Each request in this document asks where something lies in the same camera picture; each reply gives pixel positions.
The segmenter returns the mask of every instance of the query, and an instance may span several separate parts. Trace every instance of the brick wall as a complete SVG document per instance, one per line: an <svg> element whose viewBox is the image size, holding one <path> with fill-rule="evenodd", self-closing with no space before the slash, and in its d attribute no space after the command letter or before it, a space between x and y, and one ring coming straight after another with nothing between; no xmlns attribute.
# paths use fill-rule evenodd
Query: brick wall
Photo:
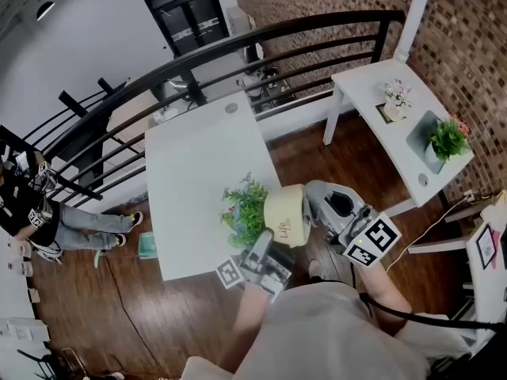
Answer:
<svg viewBox="0 0 507 380"><path fill-rule="evenodd" d="M257 26L295 17L347 10L396 9L408 11L411 0L238 0ZM305 32L274 40L276 53L329 39L333 35L368 32L347 27ZM401 26L391 26L383 58L392 56ZM347 47L347 52L368 49ZM343 55L338 49L296 57L279 64L290 70ZM507 183L507 0L429 0L410 53L409 65L439 97L445 108L471 127L472 163L446 189L450 200L469 188L488 193ZM299 86L361 63L335 66L301 75L290 81Z"/></svg>

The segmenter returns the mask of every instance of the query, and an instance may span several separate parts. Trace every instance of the ceiling light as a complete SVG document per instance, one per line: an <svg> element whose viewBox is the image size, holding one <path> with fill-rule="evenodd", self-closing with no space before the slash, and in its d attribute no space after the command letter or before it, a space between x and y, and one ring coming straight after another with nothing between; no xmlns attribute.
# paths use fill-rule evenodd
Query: ceiling light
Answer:
<svg viewBox="0 0 507 380"><path fill-rule="evenodd" d="M44 17L54 5L54 2L45 2L41 7L39 7L37 10L37 21L42 20L42 17Z"/></svg>

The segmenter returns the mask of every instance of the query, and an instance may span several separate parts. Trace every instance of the white flowers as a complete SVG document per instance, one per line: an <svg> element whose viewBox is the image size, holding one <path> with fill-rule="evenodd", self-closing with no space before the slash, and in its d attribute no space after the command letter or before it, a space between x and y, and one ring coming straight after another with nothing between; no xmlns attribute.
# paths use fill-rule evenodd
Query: white flowers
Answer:
<svg viewBox="0 0 507 380"><path fill-rule="evenodd" d="M401 80L394 79L390 82L383 83L380 89L386 95L386 105L384 108L389 112L394 112L396 114L396 119L400 120L404 118L406 113L412 108L412 104L407 98L412 88L403 85Z"/></svg>

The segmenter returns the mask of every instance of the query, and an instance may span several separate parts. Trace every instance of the wooden floor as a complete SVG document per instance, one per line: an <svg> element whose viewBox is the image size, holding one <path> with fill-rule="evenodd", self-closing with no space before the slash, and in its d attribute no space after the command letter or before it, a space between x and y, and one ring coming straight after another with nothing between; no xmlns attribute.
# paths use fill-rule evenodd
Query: wooden floor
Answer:
<svg viewBox="0 0 507 380"><path fill-rule="evenodd" d="M361 118L340 119L328 147L322 144L323 132L319 124L269 144L283 185L336 182L356 190L377 210L408 198L389 157ZM176 378L189 356L217 357L241 291L224 290L214 273L163 283L156 260L136 257L139 234L151 230L151 219L148 203L120 212L135 210L144 211L146 221L125 247L101 258L97 270L90 251L67 252L63 266L34 257L33 282L42 299L36 310L49 327L51 346L74 348L91 374L123 371L132 378ZM442 212L435 198L394 218L403 238L391 256ZM320 230L312 231L297 256L297 283L304 282L307 262L315 257L331 279L349 274L326 247ZM407 255L390 274L416 311L449 314L462 304L461 284L467 279L463 258L461 253Z"/></svg>

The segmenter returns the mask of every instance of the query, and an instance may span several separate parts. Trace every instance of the potted plant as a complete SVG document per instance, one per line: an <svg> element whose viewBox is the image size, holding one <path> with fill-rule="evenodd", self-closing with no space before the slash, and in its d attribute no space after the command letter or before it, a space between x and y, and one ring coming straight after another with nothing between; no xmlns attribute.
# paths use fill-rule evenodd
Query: potted plant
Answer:
<svg viewBox="0 0 507 380"><path fill-rule="evenodd" d="M240 183L244 184L243 188L224 190L223 200L232 205L220 215L221 221L234 231L229 235L229 244L235 248L253 245L264 230L264 202L268 195L250 173Z"/></svg>
<svg viewBox="0 0 507 380"><path fill-rule="evenodd" d="M386 95L386 104L383 106L383 113L391 121L400 121L406 117L412 104L408 100L411 87L403 85L400 79L383 83L380 89Z"/></svg>
<svg viewBox="0 0 507 380"><path fill-rule="evenodd" d="M452 155L461 155L469 149L467 137L470 128L455 117L440 121L429 137L425 151L429 163L445 163Z"/></svg>

